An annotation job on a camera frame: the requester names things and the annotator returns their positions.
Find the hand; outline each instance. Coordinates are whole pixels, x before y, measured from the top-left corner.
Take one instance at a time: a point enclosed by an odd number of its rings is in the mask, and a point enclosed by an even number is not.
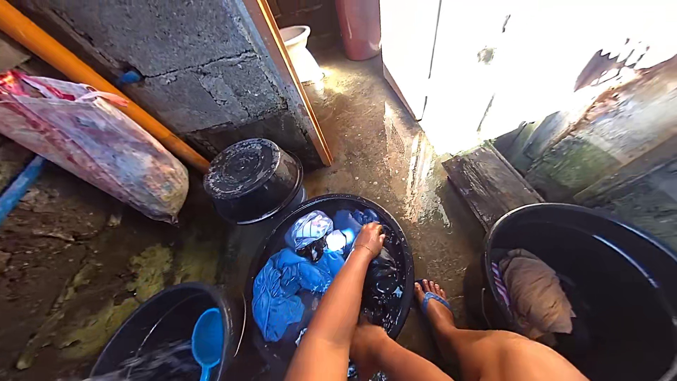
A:
[[[363,249],[370,253],[370,259],[374,259],[383,248],[385,234],[381,234],[383,227],[377,222],[369,222],[362,226],[362,230],[355,238],[355,250]]]

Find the orange pipe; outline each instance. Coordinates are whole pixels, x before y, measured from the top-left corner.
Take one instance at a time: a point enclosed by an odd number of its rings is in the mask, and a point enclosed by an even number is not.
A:
[[[142,128],[153,135],[165,148],[174,155],[183,159],[202,173],[207,173],[209,162],[199,153],[190,148],[160,122],[151,117],[146,111],[132,102],[110,82],[105,80],[91,67],[87,66],[77,56],[58,43],[54,38],[40,29],[33,21],[10,5],[6,0],[0,0],[0,30],[5,32],[18,43],[35,53],[38,57],[54,66],[61,73],[77,83],[86,83],[99,91],[117,94],[129,101],[127,107],[120,110],[132,118]]]

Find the blue scoop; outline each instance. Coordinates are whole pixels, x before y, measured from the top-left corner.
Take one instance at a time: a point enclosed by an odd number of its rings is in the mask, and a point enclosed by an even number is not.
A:
[[[211,368],[221,362],[223,350],[223,322],[218,308],[204,311],[195,323],[192,350],[193,357],[202,366],[200,381],[208,381]]]

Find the blue clothing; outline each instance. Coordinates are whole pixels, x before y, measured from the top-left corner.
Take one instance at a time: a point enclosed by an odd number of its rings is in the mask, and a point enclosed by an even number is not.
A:
[[[263,338],[278,341],[287,325],[301,321],[304,306],[295,294],[324,293],[343,263],[343,250],[327,251],[315,264],[289,248],[271,256],[254,279],[252,314]]]
[[[362,229],[358,221],[374,220],[378,217],[370,209],[352,214],[340,210],[333,221],[314,211],[292,225],[284,236],[288,247],[268,258],[254,279],[252,315],[266,341],[278,341],[288,325],[301,321],[305,307],[296,293],[302,289],[326,292]],[[294,252],[325,236],[326,246],[317,262]]]

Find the dirt ground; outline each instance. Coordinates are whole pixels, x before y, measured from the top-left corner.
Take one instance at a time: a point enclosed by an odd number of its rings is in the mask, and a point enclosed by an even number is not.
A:
[[[3,144],[0,157],[8,149],[22,150]],[[0,225],[0,379],[86,378],[140,303],[167,285],[215,283],[227,225],[200,186],[191,179],[171,226],[49,163]]]

